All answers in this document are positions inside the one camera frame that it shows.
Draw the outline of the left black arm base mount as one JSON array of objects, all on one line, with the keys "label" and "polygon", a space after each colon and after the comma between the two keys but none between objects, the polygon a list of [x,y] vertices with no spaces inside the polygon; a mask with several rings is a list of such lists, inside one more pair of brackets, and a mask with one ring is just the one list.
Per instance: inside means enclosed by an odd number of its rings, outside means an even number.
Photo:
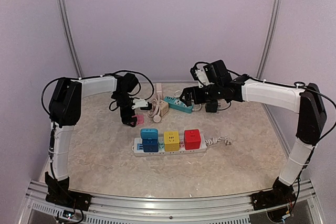
[{"label": "left black arm base mount", "polygon": [[87,211],[92,195],[69,190],[70,179],[56,180],[45,172],[45,183],[48,187],[45,200],[55,205]]}]

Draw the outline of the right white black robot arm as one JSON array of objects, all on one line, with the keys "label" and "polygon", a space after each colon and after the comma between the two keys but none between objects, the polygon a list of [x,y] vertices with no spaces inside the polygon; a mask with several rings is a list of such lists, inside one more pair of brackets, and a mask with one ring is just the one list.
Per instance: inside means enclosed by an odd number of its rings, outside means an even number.
[{"label": "right white black robot arm", "polygon": [[187,106],[210,104],[217,100],[227,103],[256,102],[292,111],[298,115],[296,141],[276,183],[279,185],[269,192],[273,205],[281,204],[289,196],[289,189],[308,165],[309,158],[320,140],[327,120],[323,96],[316,84],[293,85],[268,82],[228,70],[222,60],[203,62],[203,68],[194,65],[190,69],[197,85],[184,88],[179,99]]}]

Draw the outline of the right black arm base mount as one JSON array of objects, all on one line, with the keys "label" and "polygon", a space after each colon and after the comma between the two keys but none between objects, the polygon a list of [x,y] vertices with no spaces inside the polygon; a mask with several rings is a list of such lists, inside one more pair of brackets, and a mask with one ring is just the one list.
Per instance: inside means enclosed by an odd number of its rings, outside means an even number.
[{"label": "right black arm base mount", "polygon": [[270,190],[262,190],[250,196],[254,211],[272,208],[295,201],[293,185],[282,183],[277,177]]}]

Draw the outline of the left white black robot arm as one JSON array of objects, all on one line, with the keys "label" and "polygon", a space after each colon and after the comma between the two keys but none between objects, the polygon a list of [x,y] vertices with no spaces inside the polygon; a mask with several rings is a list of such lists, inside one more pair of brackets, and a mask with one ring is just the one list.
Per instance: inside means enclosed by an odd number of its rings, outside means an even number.
[{"label": "left white black robot arm", "polygon": [[138,98],[133,90],[140,87],[139,72],[118,70],[84,78],[60,77],[53,80],[55,89],[48,106],[43,109],[51,120],[49,162],[53,179],[68,179],[68,156],[71,135],[81,117],[82,100],[101,93],[110,93],[112,103],[120,110],[124,125],[136,125],[135,110],[149,109],[150,98]]}]

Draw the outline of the yellow cube socket adapter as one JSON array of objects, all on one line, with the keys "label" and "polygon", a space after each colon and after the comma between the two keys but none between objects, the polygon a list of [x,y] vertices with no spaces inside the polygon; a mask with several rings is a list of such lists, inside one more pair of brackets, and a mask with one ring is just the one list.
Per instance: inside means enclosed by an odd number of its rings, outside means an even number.
[{"label": "yellow cube socket adapter", "polygon": [[164,150],[166,152],[175,152],[180,149],[180,137],[178,131],[164,132]]}]

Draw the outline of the light blue adapter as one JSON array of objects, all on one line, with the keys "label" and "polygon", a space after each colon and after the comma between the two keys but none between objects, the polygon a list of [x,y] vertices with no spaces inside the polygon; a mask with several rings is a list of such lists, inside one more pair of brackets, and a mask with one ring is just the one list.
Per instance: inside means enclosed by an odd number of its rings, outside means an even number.
[{"label": "light blue adapter", "polygon": [[141,129],[140,137],[143,143],[157,143],[159,137],[158,130],[150,128]]}]

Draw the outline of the dark blue cube socket adapter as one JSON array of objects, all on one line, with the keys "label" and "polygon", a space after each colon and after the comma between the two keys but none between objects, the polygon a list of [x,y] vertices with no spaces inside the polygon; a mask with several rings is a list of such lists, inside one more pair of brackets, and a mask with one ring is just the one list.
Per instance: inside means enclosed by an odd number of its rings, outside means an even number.
[{"label": "dark blue cube socket adapter", "polygon": [[142,146],[145,153],[156,153],[159,151],[158,140],[143,139]]}]

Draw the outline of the red cube socket adapter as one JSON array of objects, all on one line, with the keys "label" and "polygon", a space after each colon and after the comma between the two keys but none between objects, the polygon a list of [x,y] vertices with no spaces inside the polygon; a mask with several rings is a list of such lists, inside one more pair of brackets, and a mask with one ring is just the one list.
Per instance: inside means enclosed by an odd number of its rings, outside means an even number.
[{"label": "red cube socket adapter", "polygon": [[184,131],[184,147],[186,150],[197,150],[201,145],[201,135],[199,129]]}]

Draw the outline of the pink plug adapter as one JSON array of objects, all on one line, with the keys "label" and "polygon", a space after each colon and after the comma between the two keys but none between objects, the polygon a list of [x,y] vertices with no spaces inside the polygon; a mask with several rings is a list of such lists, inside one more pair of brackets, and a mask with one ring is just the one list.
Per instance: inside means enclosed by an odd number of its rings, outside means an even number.
[{"label": "pink plug adapter", "polygon": [[133,118],[136,118],[136,125],[142,125],[144,124],[144,116],[143,114],[137,114],[137,115],[134,115]]}]

